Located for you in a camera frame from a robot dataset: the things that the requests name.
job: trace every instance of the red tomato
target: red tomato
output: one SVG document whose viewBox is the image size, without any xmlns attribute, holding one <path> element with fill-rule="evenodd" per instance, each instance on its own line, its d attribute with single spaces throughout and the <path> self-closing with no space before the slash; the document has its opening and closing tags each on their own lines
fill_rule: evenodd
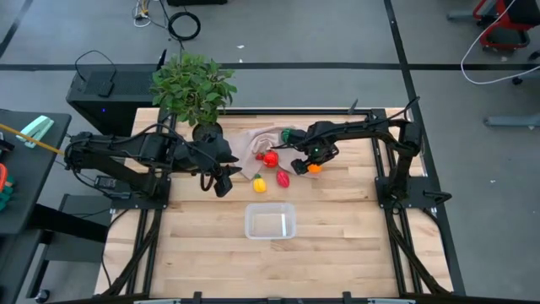
<svg viewBox="0 0 540 304">
<path fill-rule="evenodd" d="M 281 187 L 289 187 L 290 181 L 289 176 L 285 171 L 278 171 L 278 174 L 276 175 L 276 178 L 278 179 L 278 185 Z"/>
<path fill-rule="evenodd" d="M 274 151 L 268 151 L 262 159 L 262 163 L 268 168 L 274 168 L 278 165 L 278 154 Z"/>
</svg>

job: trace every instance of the yellow bell pepper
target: yellow bell pepper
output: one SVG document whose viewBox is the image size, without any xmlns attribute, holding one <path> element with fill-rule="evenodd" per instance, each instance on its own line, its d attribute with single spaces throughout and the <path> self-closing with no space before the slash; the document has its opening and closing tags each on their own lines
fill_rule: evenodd
<svg viewBox="0 0 540 304">
<path fill-rule="evenodd" d="M 253 180 L 253 190 L 255 190 L 256 193 L 263 193 L 267 191 L 267 184 L 258 174 L 255 175 L 255 179 Z"/>
</svg>

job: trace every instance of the white cable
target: white cable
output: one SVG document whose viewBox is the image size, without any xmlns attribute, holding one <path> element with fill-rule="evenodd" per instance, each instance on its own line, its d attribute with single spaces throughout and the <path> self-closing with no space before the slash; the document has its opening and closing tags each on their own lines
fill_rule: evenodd
<svg viewBox="0 0 540 304">
<path fill-rule="evenodd" d="M 142 27 L 148 26 L 148 25 L 151 24 L 151 23 L 152 23 L 152 21 L 149 20 L 149 21 L 148 21 L 147 23 L 145 23 L 145 24 L 137 24 L 137 20 L 136 20 L 136 19 L 133 20 L 133 25 L 135 25 L 135 27 L 138 27 L 138 28 L 142 28 Z"/>
<path fill-rule="evenodd" d="M 472 43 L 471 47 L 469 47 L 469 50 L 467 51 L 467 53 L 465 53 L 465 56 L 463 56 L 463 59 L 462 59 L 462 63 L 461 63 L 461 66 L 462 66 L 462 73 L 463 73 L 463 76 L 465 77 L 466 80 L 468 80 L 470 83 L 472 84 L 494 84 L 494 83 L 498 83 L 499 81 L 504 81 L 504 80 L 507 80 L 507 79 L 513 79 L 514 77 L 520 77 L 520 76 L 523 76 L 525 74 L 528 74 L 528 73 L 531 73 L 531 72 L 534 72 L 536 70 L 538 70 L 540 68 L 540 65 L 535 67 L 535 68 L 532 68 L 528 71 L 525 71 L 525 72 L 522 72 L 522 73 L 518 73 L 516 75 L 511 75 L 511 76 L 506 76 L 506 77 L 503 77 L 501 79 L 496 79 L 496 80 L 491 80 L 491 81 L 474 81 L 472 79 L 470 79 L 467 74 L 465 73 L 465 68 L 463 67 L 463 63 L 465 62 L 465 59 L 467 58 L 467 56 L 469 55 L 469 53 L 471 52 L 471 50 L 473 49 L 474 45 L 476 45 L 476 43 L 480 40 L 480 38 L 483 36 L 483 34 L 488 31 L 492 26 L 494 26 L 497 22 L 499 22 L 499 20 L 501 18 L 503 18 L 503 16 L 506 14 L 506 12 L 508 12 L 508 10 L 510 9 L 510 7 L 512 6 L 512 4 L 514 4 L 516 0 L 512 1 L 512 3 L 510 3 L 510 5 L 506 8 L 506 10 L 492 23 L 490 24 L 483 32 L 482 34 L 480 34 L 480 36 Z"/>
<path fill-rule="evenodd" d="M 138 28 L 143 28 L 143 27 L 148 26 L 149 24 L 151 24 L 152 21 L 149 20 L 148 15 L 143 13 L 142 9 L 141 9 L 141 12 L 139 13 L 139 11 L 138 11 L 139 9 L 141 9 L 141 0 L 137 0 L 137 4 L 135 5 L 135 8 L 133 8 L 133 10 L 132 10 L 132 17 L 133 17 L 133 25 L 135 27 L 138 27 Z M 139 16 L 139 14 L 141 15 L 141 17 L 143 19 L 148 19 L 148 22 L 145 23 L 145 24 L 137 24 L 137 16 Z"/>
</svg>

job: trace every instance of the green object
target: green object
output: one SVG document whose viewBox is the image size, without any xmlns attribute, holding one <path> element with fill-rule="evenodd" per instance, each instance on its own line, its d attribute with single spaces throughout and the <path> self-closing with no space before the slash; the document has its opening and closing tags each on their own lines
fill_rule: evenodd
<svg viewBox="0 0 540 304">
<path fill-rule="evenodd" d="M 203 126 L 218 121 L 218 107 L 232 104 L 236 87 L 225 80 L 234 71 L 220 70 L 219 65 L 204 56 L 185 54 L 179 60 L 173 56 L 152 75 L 153 105 L 160 105 L 178 115 L 181 122 L 190 126 Z"/>
<path fill-rule="evenodd" d="M 8 186 L 3 187 L 2 193 L 6 193 L 7 195 L 11 195 L 14 192 L 14 189 Z"/>
<path fill-rule="evenodd" d="M 283 140 L 284 143 L 287 143 L 289 140 L 290 135 L 290 128 L 286 128 L 281 132 L 281 140 Z"/>
<path fill-rule="evenodd" d="M 7 195 L 6 193 L 0 193 L 0 211 L 6 208 L 8 201 L 9 201 L 9 195 Z"/>
<path fill-rule="evenodd" d="M 33 122 L 31 122 L 28 126 L 24 127 L 21 133 L 35 140 L 41 140 L 53 124 L 54 121 L 52 119 L 41 115 L 40 117 L 37 117 Z M 27 141 L 26 138 L 20 137 L 19 135 L 17 135 L 16 138 L 24 142 L 24 145 L 28 148 L 35 147 L 35 143 Z"/>
</svg>

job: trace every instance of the red chair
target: red chair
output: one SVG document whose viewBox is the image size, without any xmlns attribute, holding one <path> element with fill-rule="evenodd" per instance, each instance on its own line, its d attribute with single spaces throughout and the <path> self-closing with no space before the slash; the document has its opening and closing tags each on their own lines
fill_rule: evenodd
<svg viewBox="0 0 540 304">
<path fill-rule="evenodd" d="M 472 16 L 478 20 L 479 25 L 492 24 L 500 16 L 513 0 L 496 0 L 494 8 L 490 9 L 490 15 L 482 15 L 478 12 L 488 0 L 482 0 L 472 12 Z M 508 12 L 496 24 L 493 24 L 482 37 L 480 43 L 482 46 L 493 47 L 497 49 L 515 50 L 525 47 L 530 39 L 527 31 L 540 25 L 540 9 L 536 0 L 516 0 Z M 494 35 L 496 30 L 507 29 L 514 30 L 519 35 L 519 41 L 508 41 L 497 39 Z"/>
</svg>

